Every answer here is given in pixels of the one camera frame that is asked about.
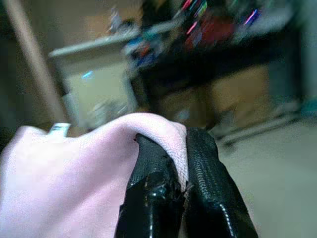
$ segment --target beige floor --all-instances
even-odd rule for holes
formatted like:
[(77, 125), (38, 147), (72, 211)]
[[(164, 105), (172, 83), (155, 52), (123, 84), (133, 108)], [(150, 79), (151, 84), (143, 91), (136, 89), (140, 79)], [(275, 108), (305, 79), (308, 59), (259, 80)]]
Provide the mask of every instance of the beige floor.
[(218, 146), (261, 237), (317, 238), (317, 124), (300, 121), (231, 149)]

